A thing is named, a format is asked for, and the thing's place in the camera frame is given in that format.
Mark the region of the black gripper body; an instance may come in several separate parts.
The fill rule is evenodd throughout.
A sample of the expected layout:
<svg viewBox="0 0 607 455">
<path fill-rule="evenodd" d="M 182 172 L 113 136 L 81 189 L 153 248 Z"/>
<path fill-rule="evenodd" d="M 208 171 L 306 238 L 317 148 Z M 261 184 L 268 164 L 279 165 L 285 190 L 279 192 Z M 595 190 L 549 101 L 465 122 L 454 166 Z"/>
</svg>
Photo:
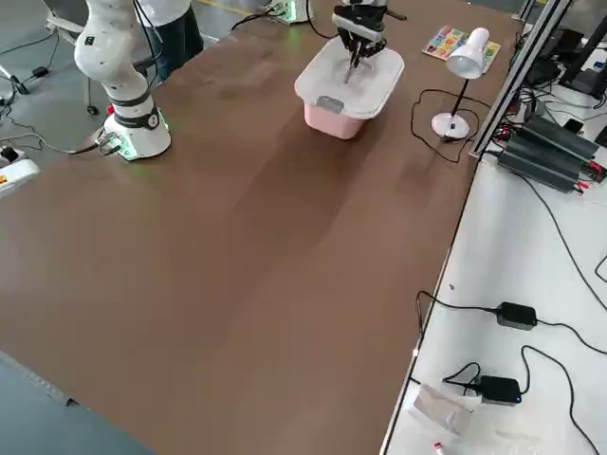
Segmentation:
<svg viewBox="0 0 607 455">
<path fill-rule="evenodd" d="M 383 32 L 386 4 L 345 4 L 334 7 L 334 25 L 355 30 L 356 27 L 373 32 Z"/>
</svg>

